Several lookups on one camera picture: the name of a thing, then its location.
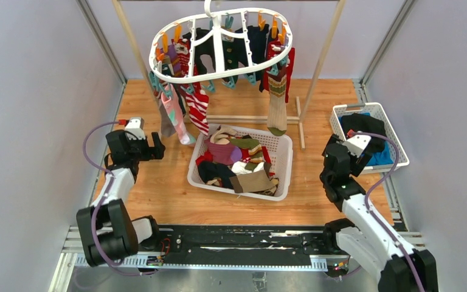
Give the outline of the grey sock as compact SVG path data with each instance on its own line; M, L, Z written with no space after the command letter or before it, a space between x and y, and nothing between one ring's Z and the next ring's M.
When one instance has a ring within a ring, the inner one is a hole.
M161 134L164 137L171 137L176 133L173 119L175 118L175 108L171 99L161 95L159 98L159 112L161 115Z

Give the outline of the pink sock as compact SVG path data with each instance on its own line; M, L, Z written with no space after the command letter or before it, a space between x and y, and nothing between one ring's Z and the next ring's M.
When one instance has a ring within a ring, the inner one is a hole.
M184 117L179 105L176 91L172 86L167 86L161 93L161 101L164 109L170 119L171 125L174 128L178 139L182 145L194 145L196 139L187 131L185 127Z

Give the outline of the red white striped sock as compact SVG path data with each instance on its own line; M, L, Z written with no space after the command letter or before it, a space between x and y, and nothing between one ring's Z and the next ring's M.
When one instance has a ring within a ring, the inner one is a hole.
M185 101L189 107L190 121L205 136L209 135L207 109L209 96L203 89L195 90L192 94L185 94Z

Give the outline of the white round clip hanger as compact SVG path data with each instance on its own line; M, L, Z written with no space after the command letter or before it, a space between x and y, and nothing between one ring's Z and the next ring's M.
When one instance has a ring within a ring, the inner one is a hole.
M263 73L263 70L267 70L271 75L277 75L279 67L286 65L287 55L292 48L293 35L287 19L279 12L258 7L213 12L210 9L211 3L211 1L204 2L204 13L180 18L166 25L158 32L153 39L153 47L149 54L150 73L158 79L172 84L191 84L241 75L254 84L257 81L257 73ZM269 34L283 44L283 50L280 54L272 58L266 58L266 61L260 64L255 64L251 59L252 53L247 35L247 22L250 14L257 15L260 30L265 26L263 15L271 16L272 26L269 28ZM185 77L171 77L162 72L162 62L169 46L167 33L169 31L174 32L173 39L176 41L180 37L183 24L187 25L191 33L189 39L189 73ZM213 40L216 68L213 73L198 75L194 71L194 49L209 38ZM223 41L233 41L234 38L239 38L245 42L248 66L227 70L224 64Z

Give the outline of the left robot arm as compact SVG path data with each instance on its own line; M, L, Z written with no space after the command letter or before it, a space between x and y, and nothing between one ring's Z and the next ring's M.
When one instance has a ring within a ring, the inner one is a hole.
M162 159L165 146L156 132L153 145L132 131L114 130L105 138L105 184L98 198L76 214L83 253L89 266L117 263L139 252L157 250L162 234L151 216L131 219L125 206L142 161Z

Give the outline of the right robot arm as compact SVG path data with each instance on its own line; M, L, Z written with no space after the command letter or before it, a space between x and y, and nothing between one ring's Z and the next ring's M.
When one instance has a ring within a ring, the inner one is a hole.
M370 159L367 147L378 134L349 132L347 140L332 134L322 153L319 175L329 201L343 219L325 225L323 245L355 259L375 278L378 291L438 291L437 263L400 235L370 200L371 191L355 180Z

